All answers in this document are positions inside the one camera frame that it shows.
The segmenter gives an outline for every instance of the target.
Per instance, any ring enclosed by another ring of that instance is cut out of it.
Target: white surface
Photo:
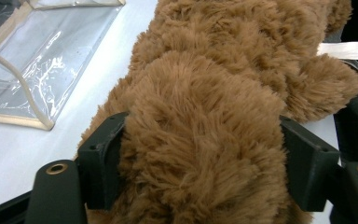
[[[74,157],[80,135],[89,127],[97,105],[104,103],[117,79],[127,74],[132,45],[153,18],[156,3],[157,0],[127,1],[52,131],[0,124],[0,203],[31,190],[34,174],[41,166]],[[337,147],[332,117],[306,127]],[[313,223],[328,223],[328,213],[316,214]]]

